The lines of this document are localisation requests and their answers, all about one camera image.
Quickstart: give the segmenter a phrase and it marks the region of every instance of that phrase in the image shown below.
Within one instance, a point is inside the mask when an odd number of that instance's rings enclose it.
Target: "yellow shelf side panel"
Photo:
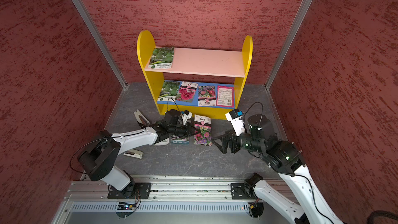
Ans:
[[[246,36],[242,47],[243,68],[245,70],[245,77],[236,77],[234,82],[235,88],[235,107],[238,107],[240,97],[242,96],[243,87],[245,86],[246,78],[249,73],[251,65],[251,56],[253,55],[253,38]]]
[[[160,90],[162,89],[162,85],[164,82],[163,73],[144,70],[144,66],[146,66],[146,64],[148,63],[155,47],[155,40],[153,39],[151,32],[149,32],[148,30],[141,31],[140,35],[138,36],[137,42],[138,61],[140,62],[142,72],[144,73],[145,79],[147,80],[148,87],[152,94],[153,100],[155,101],[156,107],[159,113],[162,114],[157,102]]]

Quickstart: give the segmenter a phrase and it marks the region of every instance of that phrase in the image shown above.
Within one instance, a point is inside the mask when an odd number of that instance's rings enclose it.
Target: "black cable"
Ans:
[[[256,102],[254,102],[253,104],[251,104],[251,106],[249,107],[249,109],[243,114],[243,119],[246,121],[246,113],[247,113],[247,112],[250,110],[250,108],[251,108],[254,104],[256,104],[256,103],[259,103],[259,104],[261,105],[261,117],[260,117],[260,122],[258,123],[258,126],[261,128],[261,119],[263,119],[263,112],[264,112],[263,103],[256,101]]]
[[[128,136],[137,135],[137,134],[140,134],[140,133],[142,133],[142,132],[134,133],[134,134],[130,134],[130,135],[125,135],[125,136],[123,136],[123,137],[128,137]],[[70,158],[70,161],[69,161],[69,167],[70,167],[72,170],[76,171],[76,172],[83,173],[83,174],[87,174],[86,172],[80,172],[80,171],[78,171],[77,169],[74,169],[74,168],[72,167],[72,159],[73,159],[73,157],[76,155],[76,153],[79,152],[83,147],[86,147],[87,145],[92,144],[92,143],[94,143],[94,142],[97,142],[97,141],[100,141],[100,140],[104,140],[104,139],[109,139],[109,138],[121,138],[121,137],[122,137],[122,136],[100,138],[100,139],[94,140],[94,141],[92,141],[92,142],[89,142],[89,143],[83,145],[82,147],[80,147],[79,149],[77,149],[77,151],[76,151],[75,153],[73,153],[73,155],[72,155],[72,157]]]
[[[137,191],[138,191],[138,196],[140,198],[140,203],[138,204],[138,206],[137,206],[137,204],[135,205],[136,207],[134,208],[134,211],[131,214],[133,214],[141,206],[141,202],[142,202],[141,194],[140,194],[139,190],[137,190]]]
[[[304,178],[308,181],[308,183],[310,184],[311,192],[312,192],[312,199],[314,199],[314,206],[315,206],[316,211],[318,211],[318,213],[321,214],[321,216],[325,217],[325,218],[328,219],[332,224],[334,224],[334,222],[333,222],[329,217],[327,217],[326,215],[324,215],[323,213],[321,213],[321,212],[319,211],[318,207],[316,206],[314,188],[312,187],[310,180],[309,180],[306,176],[303,176],[303,175],[295,175],[295,174],[288,174],[288,173],[282,173],[282,172],[277,172],[277,173],[279,173],[279,174],[284,174],[284,175],[289,175],[289,176],[293,176],[293,177],[294,177],[294,176],[304,177]]]
[[[255,158],[260,158],[260,157],[256,157],[256,155],[254,155],[253,153],[249,152],[250,155],[252,155]]]
[[[178,105],[177,105],[176,101],[175,101],[173,98],[168,98],[168,99],[167,99],[167,111],[169,110],[169,100],[172,100],[172,101],[174,102],[174,104],[176,104],[176,107],[177,107],[177,109],[178,109],[178,112],[179,112],[180,115],[181,115],[181,121],[184,122],[184,121],[182,120],[182,113],[181,113],[180,109],[178,108]]]
[[[398,215],[394,213],[391,213],[389,211],[376,210],[369,215],[368,219],[366,220],[366,224],[373,224],[375,217],[387,217],[393,220],[398,220]]]

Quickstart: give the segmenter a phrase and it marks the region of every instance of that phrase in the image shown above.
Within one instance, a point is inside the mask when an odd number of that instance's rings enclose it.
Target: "vent grille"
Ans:
[[[114,212],[117,202],[75,202],[72,206],[73,212]]]
[[[117,210],[118,202],[74,202],[72,212],[130,212]],[[137,212],[248,212],[247,202],[141,202]]]
[[[246,212],[245,202],[142,202],[137,212]]]

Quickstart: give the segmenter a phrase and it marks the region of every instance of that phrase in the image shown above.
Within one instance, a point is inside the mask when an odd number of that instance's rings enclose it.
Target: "yellow shelf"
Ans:
[[[156,45],[151,32],[148,30],[141,31],[137,42],[138,61],[140,62],[142,72],[147,80],[149,90],[151,91],[152,98],[160,115],[164,115],[167,111],[167,105],[158,104],[157,102],[164,82],[163,73],[187,73],[235,77],[235,107],[238,107],[246,78],[249,73],[251,56],[253,54],[253,39],[251,36],[246,36],[241,52],[175,48],[173,65],[172,68],[169,69],[148,68],[147,65],[154,48],[156,48]],[[205,60],[209,58],[211,58],[209,60],[211,63],[206,63]],[[206,71],[199,71],[196,68],[199,66],[192,65],[198,63],[197,59],[200,59],[199,62],[205,62],[203,64],[218,65],[216,67],[207,69]],[[169,109],[177,109],[177,107],[174,104],[169,104]],[[225,114],[231,111],[231,109],[226,108],[192,106],[180,106],[180,110],[188,110],[193,114],[199,114],[215,119],[225,119]]]

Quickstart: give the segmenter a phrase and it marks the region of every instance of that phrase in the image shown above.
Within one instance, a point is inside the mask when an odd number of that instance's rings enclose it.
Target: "black motor joint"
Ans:
[[[227,148],[231,153],[240,149],[258,154],[259,158],[276,172],[294,174],[301,165],[305,165],[304,158],[294,144],[278,139],[272,123],[261,114],[248,118],[250,133],[244,132],[239,136],[232,130],[224,135],[213,138],[214,145],[226,154]]]
[[[164,118],[155,124],[150,125],[158,134],[158,139],[155,143],[161,142],[169,136],[177,136],[179,138],[186,138],[197,134],[199,131],[193,126],[192,122],[183,124],[181,113],[175,109],[166,112]]]

